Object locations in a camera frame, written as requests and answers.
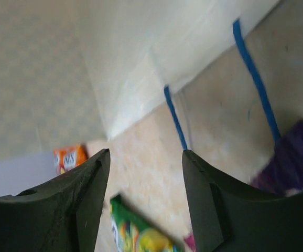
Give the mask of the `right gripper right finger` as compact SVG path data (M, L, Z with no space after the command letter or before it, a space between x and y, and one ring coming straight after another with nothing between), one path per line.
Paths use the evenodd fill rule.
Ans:
M261 191L190 150L182 170L197 251L303 251L303 192Z

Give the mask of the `purple candy bag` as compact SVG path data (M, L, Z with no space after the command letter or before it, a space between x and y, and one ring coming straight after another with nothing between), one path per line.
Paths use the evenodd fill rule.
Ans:
M190 231L183 239L184 239L184 242L186 243L186 245L192 251L196 251L196 245L195 245L195 241L194 241L193 231Z
M303 191L303 120L278 141L269 163L250 185L283 196Z

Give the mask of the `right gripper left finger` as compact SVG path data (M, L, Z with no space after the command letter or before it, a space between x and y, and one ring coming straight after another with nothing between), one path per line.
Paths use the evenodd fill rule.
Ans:
M41 185L0 197L0 251L94 251L109 172L103 149Z

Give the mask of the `green lemon candy bag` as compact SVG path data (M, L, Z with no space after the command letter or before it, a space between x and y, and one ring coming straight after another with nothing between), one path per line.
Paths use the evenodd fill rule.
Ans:
M183 251L172 239L126 206L119 194L110 199L110 217L118 251Z

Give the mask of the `checkered paper bag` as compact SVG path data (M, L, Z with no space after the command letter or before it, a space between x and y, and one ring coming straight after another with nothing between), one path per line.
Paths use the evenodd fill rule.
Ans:
M112 139L276 1L0 1L0 160Z

